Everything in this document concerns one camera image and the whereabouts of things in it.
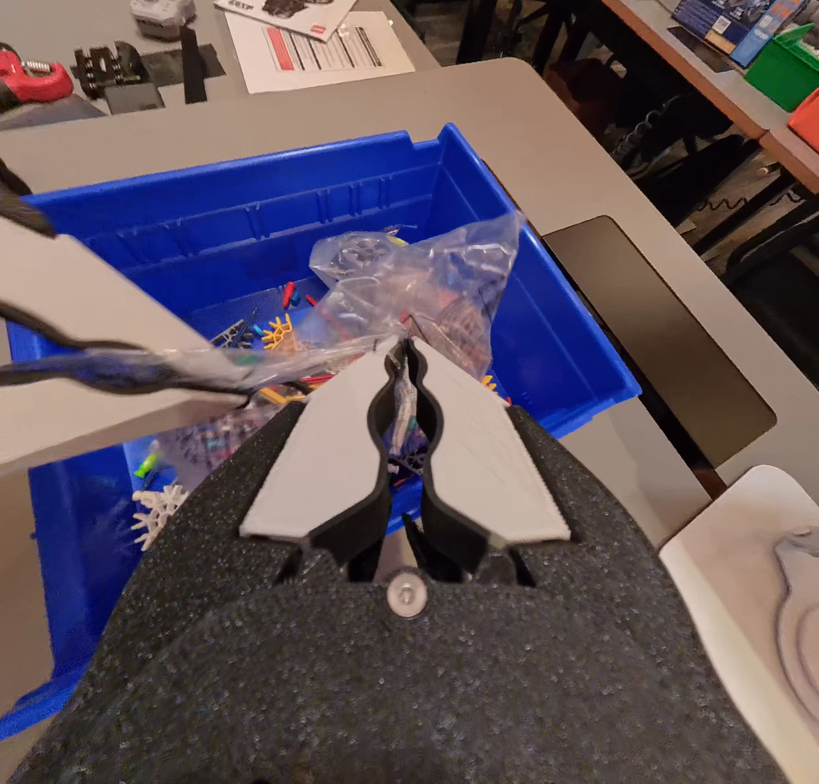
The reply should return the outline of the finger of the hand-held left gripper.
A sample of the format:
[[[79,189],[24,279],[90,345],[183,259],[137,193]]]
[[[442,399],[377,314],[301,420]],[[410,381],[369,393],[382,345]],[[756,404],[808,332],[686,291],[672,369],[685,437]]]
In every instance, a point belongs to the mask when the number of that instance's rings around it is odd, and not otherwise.
[[[249,392],[224,353],[69,235],[2,218],[2,319],[70,353],[2,366],[2,387]]]
[[[234,361],[23,361],[1,381],[3,476],[211,420],[251,395],[251,367]]]

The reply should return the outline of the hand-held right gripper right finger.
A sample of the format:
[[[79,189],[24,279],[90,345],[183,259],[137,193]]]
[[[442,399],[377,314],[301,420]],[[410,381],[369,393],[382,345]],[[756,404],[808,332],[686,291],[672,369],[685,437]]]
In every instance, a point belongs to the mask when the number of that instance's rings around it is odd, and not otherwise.
[[[428,443],[421,518],[432,548],[474,574],[490,550],[570,541],[521,434],[527,413],[420,339],[406,342],[406,360]]]

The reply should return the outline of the clear bag of rods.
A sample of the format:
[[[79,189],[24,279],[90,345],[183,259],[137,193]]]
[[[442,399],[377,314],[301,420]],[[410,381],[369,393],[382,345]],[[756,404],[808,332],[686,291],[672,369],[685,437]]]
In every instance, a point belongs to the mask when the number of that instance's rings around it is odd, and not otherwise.
[[[385,350],[396,361],[405,330],[331,340],[328,345],[283,341],[274,350],[102,350],[85,351],[75,373],[84,385],[118,396],[171,389],[236,397],[216,420],[186,421],[182,430],[159,434],[160,460],[192,489],[235,453],[273,416],[316,389],[312,380],[331,380],[370,351]]]

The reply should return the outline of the blue plastic bin with sticker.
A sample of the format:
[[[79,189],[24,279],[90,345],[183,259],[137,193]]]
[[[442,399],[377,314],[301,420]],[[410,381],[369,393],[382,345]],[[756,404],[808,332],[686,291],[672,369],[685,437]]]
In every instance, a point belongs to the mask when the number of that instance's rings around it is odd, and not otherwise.
[[[284,316],[325,292],[313,245],[400,227],[417,242],[515,207],[453,124],[431,141],[380,134],[301,150],[32,195],[78,238],[206,340],[237,321]],[[640,394],[540,239],[526,227],[491,328],[500,395],[553,437]],[[28,473],[54,669],[2,717],[6,740],[66,704],[142,553],[132,494],[154,436]]]

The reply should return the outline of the clear bag with wheels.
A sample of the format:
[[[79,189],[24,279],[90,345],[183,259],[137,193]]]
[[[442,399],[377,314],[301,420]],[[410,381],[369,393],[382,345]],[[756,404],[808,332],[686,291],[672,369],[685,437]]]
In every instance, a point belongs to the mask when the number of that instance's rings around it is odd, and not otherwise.
[[[303,318],[302,339],[328,348],[405,332],[482,379],[525,224],[513,210],[412,244],[384,232],[318,241],[310,267],[328,292]]]

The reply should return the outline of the pile of loose colourful connectors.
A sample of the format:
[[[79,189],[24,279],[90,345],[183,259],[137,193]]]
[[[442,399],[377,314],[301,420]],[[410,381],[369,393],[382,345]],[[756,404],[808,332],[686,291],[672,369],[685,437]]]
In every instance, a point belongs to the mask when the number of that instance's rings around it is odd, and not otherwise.
[[[317,302],[318,300],[314,301],[312,308],[316,306]],[[301,318],[298,319],[296,324],[292,323],[289,316],[277,316],[270,322],[270,328],[266,332],[257,330],[256,335],[262,343],[261,350],[274,350],[283,341],[289,341],[292,344],[295,341],[303,341],[300,324],[303,318],[308,316],[312,308],[301,312]],[[316,386],[314,390],[316,391],[328,381],[321,378],[312,380],[311,384]],[[480,381],[497,396],[502,395],[501,391],[497,391],[497,384],[493,381],[489,369]],[[132,496],[137,505],[137,510],[134,512],[134,523],[131,530],[138,533],[134,543],[141,551],[148,551],[154,545],[162,529],[194,488],[200,484],[199,482],[190,489],[180,483],[176,471],[160,460],[158,442],[159,436],[157,436],[156,441],[151,443],[150,453],[147,455],[147,459],[151,461],[151,468],[141,465],[136,472],[140,481]]]

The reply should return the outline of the small grey box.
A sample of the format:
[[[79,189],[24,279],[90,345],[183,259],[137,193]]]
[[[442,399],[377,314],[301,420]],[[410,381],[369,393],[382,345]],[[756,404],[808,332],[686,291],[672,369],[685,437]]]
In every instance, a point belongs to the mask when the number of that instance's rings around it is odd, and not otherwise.
[[[149,82],[107,87],[104,98],[111,115],[161,110],[166,107],[157,87]]]

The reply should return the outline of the black toy assembly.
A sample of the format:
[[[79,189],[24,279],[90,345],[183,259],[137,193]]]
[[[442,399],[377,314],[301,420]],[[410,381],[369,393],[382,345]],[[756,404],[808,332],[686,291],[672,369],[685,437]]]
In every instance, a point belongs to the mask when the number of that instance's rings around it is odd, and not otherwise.
[[[116,41],[116,52],[108,47],[74,51],[71,70],[89,101],[101,100],[111,87],[150,83],[148,70],[137,49],[127,41]]]

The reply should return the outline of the black table inset panel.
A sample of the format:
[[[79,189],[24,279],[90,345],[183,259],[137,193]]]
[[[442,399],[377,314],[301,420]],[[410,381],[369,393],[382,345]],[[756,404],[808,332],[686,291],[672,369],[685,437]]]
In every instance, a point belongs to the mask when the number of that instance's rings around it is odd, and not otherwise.
[[[715,469],[776,425],[773,408],[609,216],[541,238],[688,463]]]

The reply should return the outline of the black strip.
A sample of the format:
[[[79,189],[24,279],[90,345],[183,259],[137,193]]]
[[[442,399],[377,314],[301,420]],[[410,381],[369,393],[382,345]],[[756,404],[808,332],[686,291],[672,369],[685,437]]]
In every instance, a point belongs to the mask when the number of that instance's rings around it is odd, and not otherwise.
[[[195,30],[188,25],[180,29],[180,43],[183,67],[184,103],[192,105],[206,102],[205,63],[201,57]]]

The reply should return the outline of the small grey device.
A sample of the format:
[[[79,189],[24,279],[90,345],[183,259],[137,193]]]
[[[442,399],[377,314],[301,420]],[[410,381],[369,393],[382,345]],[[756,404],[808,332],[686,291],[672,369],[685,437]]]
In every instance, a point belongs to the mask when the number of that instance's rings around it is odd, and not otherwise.
[[[159,41],[178,41],[198,16],[195,0],[130,0],[129,8],[138,31]]]

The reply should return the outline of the white book stand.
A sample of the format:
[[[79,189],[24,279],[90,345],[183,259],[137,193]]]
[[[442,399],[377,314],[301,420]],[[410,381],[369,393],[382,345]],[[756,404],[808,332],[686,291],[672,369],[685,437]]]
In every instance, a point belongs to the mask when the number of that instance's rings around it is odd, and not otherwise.
[[[818,782],[818,508],[747,471],[659,552],[732,700],[790,782]]]

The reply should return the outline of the white booklet with black picture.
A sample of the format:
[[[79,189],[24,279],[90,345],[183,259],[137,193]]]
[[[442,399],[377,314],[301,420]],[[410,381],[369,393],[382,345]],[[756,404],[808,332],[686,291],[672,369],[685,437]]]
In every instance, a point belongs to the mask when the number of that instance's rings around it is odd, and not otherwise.
[[[216,0],[216,8],[326,43],[357,0]]]

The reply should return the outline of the white sheet with red label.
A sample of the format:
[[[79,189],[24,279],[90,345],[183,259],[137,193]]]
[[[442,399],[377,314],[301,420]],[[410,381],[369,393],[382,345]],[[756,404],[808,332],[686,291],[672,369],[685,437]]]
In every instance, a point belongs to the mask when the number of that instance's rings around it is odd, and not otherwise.
[[[353,11],[326,42],[234,13],[226,21],[250,94],[277,93],[415,71],[381,11]]]

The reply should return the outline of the orange plastic bin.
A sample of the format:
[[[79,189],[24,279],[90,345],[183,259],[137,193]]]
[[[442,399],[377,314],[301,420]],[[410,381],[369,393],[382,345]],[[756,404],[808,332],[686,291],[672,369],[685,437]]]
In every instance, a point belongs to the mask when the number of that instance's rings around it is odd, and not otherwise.
[[[788,129],[818,153],[818,88],[807,96],[790,116]]]

